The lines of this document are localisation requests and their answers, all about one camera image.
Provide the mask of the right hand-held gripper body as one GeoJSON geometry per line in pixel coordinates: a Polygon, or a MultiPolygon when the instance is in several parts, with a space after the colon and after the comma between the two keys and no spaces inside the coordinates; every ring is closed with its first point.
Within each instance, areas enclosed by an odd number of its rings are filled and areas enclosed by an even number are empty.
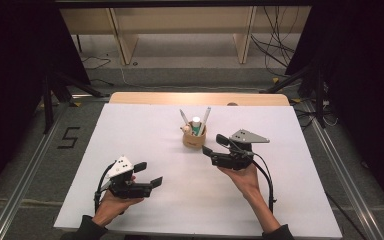
{"type": "Polygon", "coordinates": [[[212,164],[217,167],[223,167],[232,170],[242,170],[247,168],[253,161],[255,155],[252,150],[253,143],[269,143],[268,138],[252,133],[245,129],[236,131],[230,137],[227,146],[228,153],[214,152],[210,156],[212,164]]]}

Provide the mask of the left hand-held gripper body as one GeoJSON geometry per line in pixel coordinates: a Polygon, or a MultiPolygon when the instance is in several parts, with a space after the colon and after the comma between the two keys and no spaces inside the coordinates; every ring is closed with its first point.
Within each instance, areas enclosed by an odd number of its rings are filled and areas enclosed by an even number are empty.
{"type": "Polygon", "coordinates": [[[136,183],[132,179],[134,165],[126,156],[120,156],[105,173],[108,182],[104,189],[122,199],[149,197],[153,187],[150,182],[136,183]]]}

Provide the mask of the tan bear pen holder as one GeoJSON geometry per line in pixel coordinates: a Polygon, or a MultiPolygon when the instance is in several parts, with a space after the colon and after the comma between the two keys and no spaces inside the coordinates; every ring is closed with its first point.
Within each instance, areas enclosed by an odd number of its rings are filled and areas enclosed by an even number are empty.
{"type": "Polygon", "coordinates": [[[193,128],[190,123],[181,127],[183,132],[182,142],[183,145],[189,148],[201,148],[206,140],[206,130],[199,136],[193,134],[193,128]]]}

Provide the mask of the white marker with blue caps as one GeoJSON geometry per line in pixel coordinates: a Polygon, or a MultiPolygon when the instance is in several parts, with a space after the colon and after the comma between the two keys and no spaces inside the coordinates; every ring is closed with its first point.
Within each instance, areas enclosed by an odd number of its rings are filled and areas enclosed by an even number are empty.
{"type": "Polygon", "coordinates": [[[207,122],[207,120],[208,120],[208,117],[209,117],[209,115],[210,115],[210,112],[211,112],[211,107],[207,107],[206,112],[205,112],[204,117],[203,117],[203,120],[202,120],[202,122],[201,122],[201,127],[200,127],[199,136],[201,136],[201,135],[203,134],[203,132],[204,132],[204,128],[205,128],[205,126],[206,126],[206,122],[207,122]]]}

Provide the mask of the person's left hand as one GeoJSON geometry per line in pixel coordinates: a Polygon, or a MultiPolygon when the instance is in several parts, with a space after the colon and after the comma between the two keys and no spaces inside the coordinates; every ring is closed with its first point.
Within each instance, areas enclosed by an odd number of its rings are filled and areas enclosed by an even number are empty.
{"type": "Polygon", "coordinates": [[[99,204],[98,210],[92,217],[92,221],[100,227],[105,227],[129,207],[142,201],[143,198],[122,199],[114,196],[111,191],[107,190],[99,204]]]}

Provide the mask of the person's right hand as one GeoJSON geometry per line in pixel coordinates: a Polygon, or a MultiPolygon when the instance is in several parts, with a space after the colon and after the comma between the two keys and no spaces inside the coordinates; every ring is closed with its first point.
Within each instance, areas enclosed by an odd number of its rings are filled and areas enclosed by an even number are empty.
{"type": "Polygon", "coordinates": [[[223,167],[219,167],[219,170],[232,180],[247,201],[256,201],[262,197],[257,169],[253,164],[242,170],[232,170],[223,167]]]}

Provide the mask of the white table cover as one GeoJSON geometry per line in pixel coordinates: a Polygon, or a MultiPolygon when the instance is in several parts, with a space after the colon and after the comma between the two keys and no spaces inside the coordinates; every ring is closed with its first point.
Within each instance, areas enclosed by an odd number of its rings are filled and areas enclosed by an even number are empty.
{"type": "Polygon", "coordinates": [[[253,238],[261,227],[231,180],[198,149],[182,143],[180,129],[187,118],[203,116],[211,107],[205,144],[215,152],[217,134],[240,129],[268,138],[255,144],[256,161],[267,166],[264,197],[274,197],[274,215],[298,239],[339,239],[333,215],[312,157],[290,106],[176,106],[107,104],[56,219],[60,229],[79,226],[94,211],[93,195],[106,167],[120,156],[146,162],[139,182],[163,177],[160,187],[129,208],[109,226],[122,233],[253,238]]]}

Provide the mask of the black metal stand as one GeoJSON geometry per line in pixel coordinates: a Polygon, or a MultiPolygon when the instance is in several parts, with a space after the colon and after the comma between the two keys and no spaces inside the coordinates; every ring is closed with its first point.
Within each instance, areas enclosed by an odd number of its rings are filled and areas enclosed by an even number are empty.
{"type": "Polygon", "coordinates": [[[74,85],[76,88],[89,93],[93,97],[104,98],[108,97],[108,94],[99,92],[87,84],[82,83],[75,78],[68,76],[60,71],[48,73],[42,81],[43,91],[43,104],[45,110],[45,129],[44,133],[47,134],[54,124],[53,108],[52,108],[52,97],[54,94],[56,98],[62,103],[69,103],[73,95],[69,92],[67,86],[74,85]]]}
{"type": "Polygon", "coordinates": [[[315,117],[321,127],[325,127],[323,115],[323,100],[324,100],[324,69],[316,63],[309,64],[303,67],[296,73],[288,76],[285,80],[278,84],[264,90],[260,90],[260,94],[275,94],[284,87],[294,83],[296,80],[301,79],[301,85],[298,89],[298,95],[300,97],[309,97],[312,93],[315,94],[316,98],[316,110],[315,117]]]}

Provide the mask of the light wooden bench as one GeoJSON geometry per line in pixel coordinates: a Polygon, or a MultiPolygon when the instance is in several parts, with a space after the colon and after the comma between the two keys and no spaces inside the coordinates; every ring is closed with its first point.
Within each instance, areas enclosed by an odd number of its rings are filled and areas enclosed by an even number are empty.
{"type": "Polygon", "coordinates": [[[247,59],[251,35],[300,33],[309,6],[161,7],[63,9],[61,14],[72,35],[111,35],[123,65],[133,57],[140,34],[230,34],[238,61],[247,59]]]}

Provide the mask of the black curtain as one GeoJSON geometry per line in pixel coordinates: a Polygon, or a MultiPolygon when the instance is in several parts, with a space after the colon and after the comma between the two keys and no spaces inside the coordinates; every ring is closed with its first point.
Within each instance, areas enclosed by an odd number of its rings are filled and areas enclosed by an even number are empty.
{"type": "Polygon", "coordinates": [[[328,61],[335,110],[384,191],[384,0],[314,0],[287,67],[328,61]]]}
{"type": "Polygon", "coordinates": [[[42,81],[62,72],[89,82],[53,0],[0,0],[0,174],[42,96],[42,81]]]}

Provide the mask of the metal floor rail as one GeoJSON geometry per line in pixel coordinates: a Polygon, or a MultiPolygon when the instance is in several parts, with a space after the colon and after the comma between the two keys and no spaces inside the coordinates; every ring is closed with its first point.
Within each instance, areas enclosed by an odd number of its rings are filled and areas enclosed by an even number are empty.
{"type": "Polygon", "coordinates": [[[54,123],[49,129],[41,135],[38,145],[28,164],[25,166],[22,175],[20,176],[17,184],[11,191],[11,195],[7,200],[3,201],[2,211],[0,212],[0,240],[3,240],[21,203],[27,193],[44,156],[49,149],[50,143],[59,127],[62,116],[68,109],[68,103],[60,103],[56,109],[54,123]]]}
{"type": "Polygon", "coordinates": [[[341,182],[348,200],[360,220],[360,223],[366,233],[367,240],[384,240],[384,234],[380,229],[380,225],[377,223],[375,215],[372,213],[369,205],[366,203],[361,192],[358,190],[352,175],[342,161],[342,158],[340,157],[327,131],[317,120],[312,122],[312,127],[317,134],[317,137],[322,144],[328,159],[337,177],[339,178],[339,181],[341,182]]]}

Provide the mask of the black metal frame bar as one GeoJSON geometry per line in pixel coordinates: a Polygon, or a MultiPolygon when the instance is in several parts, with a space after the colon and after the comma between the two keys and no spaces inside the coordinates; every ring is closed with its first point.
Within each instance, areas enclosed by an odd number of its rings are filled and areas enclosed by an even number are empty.
{"type": "Polygon", "coordinates": [[[52,0],[60,8],[312,6],[319,0],[52,0]]]}

